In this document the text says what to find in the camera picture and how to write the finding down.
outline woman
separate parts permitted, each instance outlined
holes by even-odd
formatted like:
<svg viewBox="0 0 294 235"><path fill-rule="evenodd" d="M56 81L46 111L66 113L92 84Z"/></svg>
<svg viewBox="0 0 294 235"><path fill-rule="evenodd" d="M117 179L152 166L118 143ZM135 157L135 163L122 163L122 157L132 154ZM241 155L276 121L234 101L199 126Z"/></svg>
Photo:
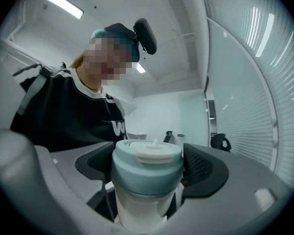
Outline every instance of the woman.
<svg viewBox="0 0 294 235"><path fill-rule="evenodd" d="M139 61L135 33L122 24L95 30L89 48L69 69L47 78L24 114L16 114L11 129L21 132L50 152L126 139L123 109L102 86L118 79ZM14 74L28 90L40 67Z"/></svg>

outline hair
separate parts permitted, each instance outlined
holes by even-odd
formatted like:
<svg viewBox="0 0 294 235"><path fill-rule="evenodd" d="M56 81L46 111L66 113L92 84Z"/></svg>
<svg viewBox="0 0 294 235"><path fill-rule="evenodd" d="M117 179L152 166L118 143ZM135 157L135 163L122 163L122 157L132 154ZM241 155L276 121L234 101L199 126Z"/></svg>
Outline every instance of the hair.
<svg viewBox="0 0 294 235"><path fill-rule="evenodd" d="M71 68L77 69L78 67L82 65L83 61L84 61L84 55L80 54L78 57L74 59L73 63L71 64Z"/></svg>

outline rectangular ceiling light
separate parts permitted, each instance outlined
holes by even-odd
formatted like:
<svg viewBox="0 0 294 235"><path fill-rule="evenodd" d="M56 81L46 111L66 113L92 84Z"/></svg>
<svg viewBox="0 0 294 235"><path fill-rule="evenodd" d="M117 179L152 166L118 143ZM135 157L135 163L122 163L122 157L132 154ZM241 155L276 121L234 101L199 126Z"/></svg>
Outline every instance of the rectangular ceiling light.
<svg viewBox="0 0 294 235"><path fill-rule="evenodd" d="M137 68L136 69L138 70L139 73L146 72L146 70L139 63L137 64Z"/></svg>
<svg viewBox="0 0 294 235"><path fill-rule="evenodd" d="M76 6L74 6L73 4L71 4L70 2L66 0L48 0L48 1L54 3L55 5L58 5L59 7L66 10L67 12L69 12L70 14L72 14L78 19L80 19L84 13L82 10L80 10L79 8L77 8Z"/></svg>
<svg viewBox="0 0 294 235"><path fill-rule="evenodd" d="M272 13L269 13L265 33L264 33L263 39L259 45L258 51L256 53L256 57L260 57L266 47L266 44L269 40L269 36L271 34L273 21L274 21L274 15Z"/></svg>

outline shoulder strap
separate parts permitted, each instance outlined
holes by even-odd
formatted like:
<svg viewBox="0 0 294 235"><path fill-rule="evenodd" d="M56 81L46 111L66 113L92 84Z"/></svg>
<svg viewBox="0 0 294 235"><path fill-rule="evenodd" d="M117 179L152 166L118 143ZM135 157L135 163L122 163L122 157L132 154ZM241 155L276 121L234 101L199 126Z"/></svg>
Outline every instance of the shoulder strap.
<svg viewBox="0 0 294 235"><path fill-rule="evenodd" d="M21 101L20 107L17 111L18 114L20 115L24 114L31 99L42 89L47 78L52 76L55 72L54 68L52 67L44 66L42 64L39 64L39 65L41 66L39 75L36 77L34 82L29 86L23 100Z"/></svg>

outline white ceiling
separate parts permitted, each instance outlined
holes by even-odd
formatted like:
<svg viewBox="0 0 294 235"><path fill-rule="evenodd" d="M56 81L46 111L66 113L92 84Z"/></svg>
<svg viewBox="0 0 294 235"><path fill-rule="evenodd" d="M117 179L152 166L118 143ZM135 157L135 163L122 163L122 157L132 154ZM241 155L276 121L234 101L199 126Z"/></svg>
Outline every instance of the white ceiling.
<svg viewBox="0 0 294 235"><path fill-rule="evenodd" d="M182 0L174 0L174 8L168 0L69 1L84 11L80 20L47 0L29 1L30 20L35 24L47 24L59 37L72 43L71 49L82 52L93 30L114 23L133 29L139 18L146 18L157 39L158 50L154 55L148 55L141 49L140 64L147 72L139 74L134 70L133 74L126 76L136 87L136 96L161 93L163 90L202 89L192 28ZM43 9L43 4L47 5L47 9ZM183 19L176 18L177 8L179 14L182 12Z"/></svg>

